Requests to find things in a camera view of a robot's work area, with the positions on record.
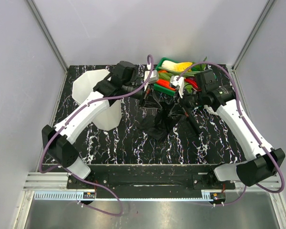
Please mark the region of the black trash bag roll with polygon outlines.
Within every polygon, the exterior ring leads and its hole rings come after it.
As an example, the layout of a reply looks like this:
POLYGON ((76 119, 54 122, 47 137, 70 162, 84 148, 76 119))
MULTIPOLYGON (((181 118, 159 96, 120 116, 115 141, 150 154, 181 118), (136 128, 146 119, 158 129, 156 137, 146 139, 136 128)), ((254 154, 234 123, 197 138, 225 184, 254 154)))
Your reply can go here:
POLYGON ((202 132, 196 119, 190 113, 185 113, 185 130, 189 136, 199 136, 202 132))

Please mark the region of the white faceted trash bin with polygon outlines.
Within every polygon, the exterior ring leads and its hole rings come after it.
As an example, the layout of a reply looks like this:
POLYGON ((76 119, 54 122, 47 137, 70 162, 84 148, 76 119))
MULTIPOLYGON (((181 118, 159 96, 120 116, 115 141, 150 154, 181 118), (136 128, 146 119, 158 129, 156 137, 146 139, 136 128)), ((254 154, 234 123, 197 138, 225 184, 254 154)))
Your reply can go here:
MULTIPOLYGON (((109 75, 106 69, 86 71, 78 79, 73 82, 72 98, 79 105, 87 104, 92 100, 103 98, 104 95, 93 88, 98 82, 105 79, 109 75)), ((77 119, 84 112, 90 111, 94 108, 94 115, 89 119, 88 123, 93 123, 98 129, 110 131, 116 128, 121 120, 121 102, 120 100, 103 100, 95 102, 84 108, 74 119, 77 119)))

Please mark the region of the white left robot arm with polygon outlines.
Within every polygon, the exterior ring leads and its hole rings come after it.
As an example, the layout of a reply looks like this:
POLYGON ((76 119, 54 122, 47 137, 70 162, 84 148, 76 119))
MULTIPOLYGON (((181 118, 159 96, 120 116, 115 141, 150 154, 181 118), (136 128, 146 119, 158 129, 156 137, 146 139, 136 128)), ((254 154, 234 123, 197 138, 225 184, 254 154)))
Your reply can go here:
POLYGON ((110 77, 111 73, 106 69, 86 71, 82 74, 73 84, 72 96, 78 104, 77 109, 54 127, 46 125, 41 131, 42 154, 49 154, 59 166, 77 178, 77 183, 82 188, 90 188, 94 177, 91 175, 92 170, 80 158, 73 143, 90 123, 106 131, 116 128, 122 113, 119 99, 134 95, 145 88, 151 75, 147 75, 138 89, 126 94, 105 96, 94 91, 93 88, 97 83, 110 77))

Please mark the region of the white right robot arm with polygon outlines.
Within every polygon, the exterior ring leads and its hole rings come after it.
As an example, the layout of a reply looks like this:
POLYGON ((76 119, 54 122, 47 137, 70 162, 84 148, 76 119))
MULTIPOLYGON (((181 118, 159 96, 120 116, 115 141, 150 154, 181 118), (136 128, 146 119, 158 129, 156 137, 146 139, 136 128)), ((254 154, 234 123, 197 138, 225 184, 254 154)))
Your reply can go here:
POLYGON ((229 84, 221 86, 211 69, 195 75, 198 92, 184 98, 184 105, 204 105, 215 112, 228 125, 244 153, 241 163, 222 164, 207 177, 211 188, 217 189, 225 181, 240 181, 250 187, 278 174, 281 187, 285 180, 280 166, 286 155, 281 148, 273 148, 258 132, 245 113, 238 95, 229 84))

